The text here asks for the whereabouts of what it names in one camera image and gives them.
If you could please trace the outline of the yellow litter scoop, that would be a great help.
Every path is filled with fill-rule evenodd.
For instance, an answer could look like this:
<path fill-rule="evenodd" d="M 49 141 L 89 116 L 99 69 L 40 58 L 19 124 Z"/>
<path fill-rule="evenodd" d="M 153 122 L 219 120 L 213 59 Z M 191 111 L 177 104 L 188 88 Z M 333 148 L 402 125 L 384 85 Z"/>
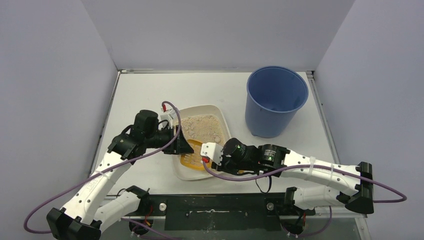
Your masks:
<path fill-rule="evenodd" d="M 205 168 L 202 163 L 201 148 L 202 143 L 197 140 L 189 139 L 188 144 L 194 150 L 194 153 L 184 154 L 180 156 L 179 163 L 191 170 L 205 172 Z"/>

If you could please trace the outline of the white litter box tray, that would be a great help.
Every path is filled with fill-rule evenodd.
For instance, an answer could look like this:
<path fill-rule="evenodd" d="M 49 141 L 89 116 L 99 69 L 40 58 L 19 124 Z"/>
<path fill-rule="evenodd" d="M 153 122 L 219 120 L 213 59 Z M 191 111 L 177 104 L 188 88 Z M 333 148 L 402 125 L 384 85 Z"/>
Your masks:
<path fill-rule="evenodd" d="M 199 105 L 189 108 L 181 109 L 180 111 L 181 119 L 187 117 L 194 117 L 200 115 L 214 115 L 216 116 L 224 128 L 225 135 L 228 137 L 228 140 L 231 138 L 231 134 L 227 125 L 227 121 L 223 115 L 223 112 L 215 105 Z M 206 171 L 196 171 L 189 169 L 180 164 L 180 156 L 172 157 L 173 171 L 175 175 L 184 181 L 196 181 L 210 178 L 211 175 Z"/>

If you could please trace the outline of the blue plastic bucket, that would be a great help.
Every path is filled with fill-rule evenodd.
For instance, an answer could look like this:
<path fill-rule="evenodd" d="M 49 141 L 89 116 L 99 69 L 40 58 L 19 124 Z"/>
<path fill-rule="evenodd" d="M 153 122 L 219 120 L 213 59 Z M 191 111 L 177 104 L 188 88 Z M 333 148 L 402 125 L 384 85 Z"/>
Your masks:
<path fill-rule="evenodd" d="M 275 138 L 289 125 L 308 100 L 306 81 L 282 66 L 265 66 L 246 83 L 245 123 L 253 136 Z"/>

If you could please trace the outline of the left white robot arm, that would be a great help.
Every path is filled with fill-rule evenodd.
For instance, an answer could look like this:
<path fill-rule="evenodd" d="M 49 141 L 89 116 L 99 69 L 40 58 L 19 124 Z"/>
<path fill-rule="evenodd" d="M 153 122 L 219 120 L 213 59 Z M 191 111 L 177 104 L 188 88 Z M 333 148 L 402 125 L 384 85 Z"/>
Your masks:
<path fill-rule="evenodd" d="M 137 210 L 150 212 L 150 194 L 135 185 L 120 196 L 101 205 L 117 180 L 147 149 L 166 155 L 186 155 L 194 149 L 185 139 L 180 126 L 167 119 L 164 127 L 156 112 L 141 110 L 134 123 L 112 139 L 106 153 L 90 180 L 61 208 L 52 208 L 46 216 L 53 237 L 57 240 L 98 240 L 109 226 Z"/>

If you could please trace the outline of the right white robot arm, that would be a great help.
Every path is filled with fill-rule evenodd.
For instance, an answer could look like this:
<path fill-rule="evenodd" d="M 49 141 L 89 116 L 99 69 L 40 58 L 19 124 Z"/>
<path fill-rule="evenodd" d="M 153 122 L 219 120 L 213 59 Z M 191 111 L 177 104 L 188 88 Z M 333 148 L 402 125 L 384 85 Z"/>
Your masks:
<path fill-rule="evenodd" d="M 216 144 L 209 154 L 211 167 L 231 175 L 263 175 L 296 178 L 315 183 L 315 187 L 288 187 L 284 193 L 284 206 L 297 211 L 315 207 L 344 206 L 347 210 L 369 215 L 374 213 L 373 166 L 368 162 L 357 165 L 339 165 L 301 155 L 286 147 L 264 144 L 245 145 L 236 138 L 224 146 Z"/>

